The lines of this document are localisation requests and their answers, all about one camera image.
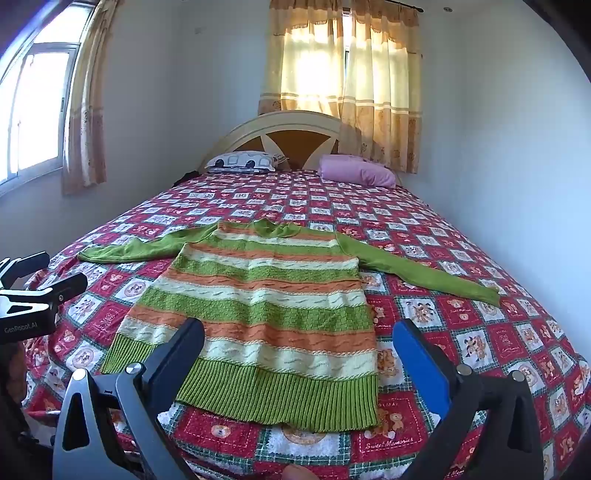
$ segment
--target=sweater collar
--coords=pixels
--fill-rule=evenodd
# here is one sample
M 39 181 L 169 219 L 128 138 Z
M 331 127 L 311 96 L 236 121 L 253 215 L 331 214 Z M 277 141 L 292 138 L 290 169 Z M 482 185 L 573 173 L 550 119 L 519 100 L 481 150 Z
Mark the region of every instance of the sweater collar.
M 257 220 L 253 223 L 256 232 L 265 238 L 287 238 L 298 234 L 301 230 L 299 225 L 295 223 L 273 223 L 266 218 Z

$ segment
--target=blue gripper pad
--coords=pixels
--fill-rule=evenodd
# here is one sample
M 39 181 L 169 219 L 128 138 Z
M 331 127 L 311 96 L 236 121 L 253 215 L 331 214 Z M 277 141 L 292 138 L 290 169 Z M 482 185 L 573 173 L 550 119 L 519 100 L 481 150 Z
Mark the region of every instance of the blue gripper pad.
M 451 405 L 447 378 L 404 322 L 394 325 L 392 343 L 427 408 L 443 420 Z

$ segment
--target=wooden headboard panel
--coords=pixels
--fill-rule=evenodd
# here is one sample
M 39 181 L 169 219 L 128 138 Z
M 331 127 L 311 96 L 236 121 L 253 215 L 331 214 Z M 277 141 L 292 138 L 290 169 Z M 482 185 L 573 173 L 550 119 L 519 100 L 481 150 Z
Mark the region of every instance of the wooden headboard panel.
M 320 157 L 336 153 L 340 120 L 323 113 L 273 112 L 236 127 L 205 155 L 199 167 L 217 155 L 240 150 L 284 154 L 292 170 L 316 170 Z

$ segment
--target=white patterned pillow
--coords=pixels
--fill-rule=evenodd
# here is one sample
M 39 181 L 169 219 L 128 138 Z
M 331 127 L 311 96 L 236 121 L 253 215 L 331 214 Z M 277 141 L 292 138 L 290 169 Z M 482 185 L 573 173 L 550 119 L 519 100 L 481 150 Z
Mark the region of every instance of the white patterned pillow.
M 231 152 L 224 153 L 212 158 L 205 165 L 206 170 L 215 168 L 228 169 L 243 169 L 243 168 L 255 168 L 257 170 L 275 171 L 273 164 L 276 162 L 274 156 L 270 153 L 257 152 L 257 151 L 242 151 L 242 152 Z

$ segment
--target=white stripe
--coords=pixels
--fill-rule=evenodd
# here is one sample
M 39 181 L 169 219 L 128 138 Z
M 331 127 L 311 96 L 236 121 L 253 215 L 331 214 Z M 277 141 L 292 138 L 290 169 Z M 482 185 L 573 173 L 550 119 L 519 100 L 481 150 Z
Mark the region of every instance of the white stripe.
M 287 308 L 338 309 L 365 305 L 363 290 L 336 291 L 334 293 L 285 293 L 271 288 L 240 290 L 236 287 L 214 285 L 211 287 L 183 283 L 170 278 L 159 277 L 152 288 L 185 295 L 201 300 L 236 300 L 245 305 L 254 305 L 262 301 Z
M 207 338 L 199 357 L 318 379 L 346 380 L 378 371 L 375 351 L 353 355 L 312 354 L 276 348 L 265 343 L 242 343 L 226 339 Z
M 185 245 L 182 253 L 185 257 L 200 262 L 217 262 L 228 267 L 250 270 L 256 267 L 275 267 L 284 270 L 351 270 L 357 268 L 359 260 L 356 257 L 344 262 L 310 262 L 302 260 L 279 260 L 277 258 L 237 258 L 224 255 L 201 252 Z
M 258 244 L 263 245 L 288 245 L 289 247 L 336 247 L 339 242 L 336 238 L 333 238 L 330 241 L 326 240 L 302 240 L 298 238 L 282 238 L 282 237 L 273 237 L 273 238 L 264 238 L 258 235 L 248 235 L 247 233 L 228 233 L 221 230 L 216 230 L 212 233 L 213 236 L 216 236 L 222 240 L 246 240 L 248 242 L 256 242 Z
M 149 343 L 150 345 L 160 345 L 168 342 L 176 331 L 177 329 L 169 325 L 153 325 L 129 316 L 125 316 L 117 329 L 117 333 L 125 335 L 127 338 Z

